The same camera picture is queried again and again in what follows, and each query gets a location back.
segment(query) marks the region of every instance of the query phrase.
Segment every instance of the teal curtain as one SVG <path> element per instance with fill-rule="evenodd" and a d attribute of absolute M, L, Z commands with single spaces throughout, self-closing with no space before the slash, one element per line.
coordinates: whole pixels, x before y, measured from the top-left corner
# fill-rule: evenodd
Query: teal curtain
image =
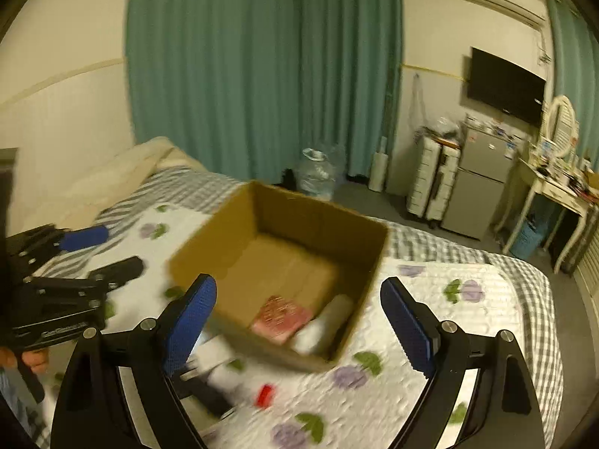
<path fill-rule="evenodd" d="M 577 154 L 599 166 L 599 44 L 584 19 L 559 0 L 547 0 L 555 60 L 554 95 L 566 95 L 579 121 Z"/>
<path fill-rule="evenodd" d="M 136 139 L 271 183 L 305 146 L 340 143 L 368 175 L 393 132 L 400 16 L 400 0 L 130 0 Z"/>

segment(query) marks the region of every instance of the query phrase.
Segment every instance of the purple flower print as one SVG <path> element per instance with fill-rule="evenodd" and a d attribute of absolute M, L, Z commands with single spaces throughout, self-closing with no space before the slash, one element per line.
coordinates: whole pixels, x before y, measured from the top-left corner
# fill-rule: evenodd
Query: purple flower print
<path fill-rule="evenodd" d="M 140 228 L 140 238 L 146 239 L 146 238 L 151 237 L 151 235 L 154 233 L 155 230 L 156 230 L 155 223 L 145 223 Z"/>
<path fill-rule="evenodd" d="M 424 267 L 421 265 L 400 265 L 399 274 L 403 277 L 418 277 L 424 271 Z"/>
<path fill-rule="evenodd" d="M 281 449 L 302 449 L 306 445 L 306 433 L 296 424 L 278 424 L 273 427 L 273 442 Z"/>
<path fill-rule="evenodd" d="M 484 299 L 483 289 L 475 280 L 466 280 L 460 288 L 460 295 L 462 300 L 468 302 L 480 302 Z"/>
<path fill-rule="evenodd" d="M 368 378 L 359 366 L 342 366 L 333 372 L 333 383 L 338 388 L 360 388 Z"/>

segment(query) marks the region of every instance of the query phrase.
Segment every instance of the white suitcase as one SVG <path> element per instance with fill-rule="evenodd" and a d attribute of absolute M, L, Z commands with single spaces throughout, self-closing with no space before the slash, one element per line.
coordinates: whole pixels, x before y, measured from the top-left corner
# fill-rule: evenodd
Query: white suitcase
<path fill-rule="evenodd" d="M 418 156 L 407 209 L 419 218 L 440 221 L 455 181 L 460 152 L 424 136 L 418 141 Z"/>

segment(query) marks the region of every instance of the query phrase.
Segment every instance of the red bottle cap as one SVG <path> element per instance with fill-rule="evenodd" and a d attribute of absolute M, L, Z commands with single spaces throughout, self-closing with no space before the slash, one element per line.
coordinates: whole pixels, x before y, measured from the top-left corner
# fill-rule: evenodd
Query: red bottle cap
<path fill-rule="evenodd" d="M 272 385 L 263 385 L 260 391 L 258 392 L 258 396 L 256 397 L 255 406 L 258 408 L 268 408 L 273 403 L 274 397 L 274 386 Z"/>

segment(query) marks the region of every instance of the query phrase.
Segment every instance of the silver mini fridge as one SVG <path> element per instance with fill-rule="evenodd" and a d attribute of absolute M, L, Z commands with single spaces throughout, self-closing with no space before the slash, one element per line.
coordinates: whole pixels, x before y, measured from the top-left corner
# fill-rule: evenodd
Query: silver mini fridge
<path fill-rule="evenodd" d="M 513 145 L 507 139 L 468 128 L 441 227 L 481 239 L 495 214 L 514 159 Z"/>

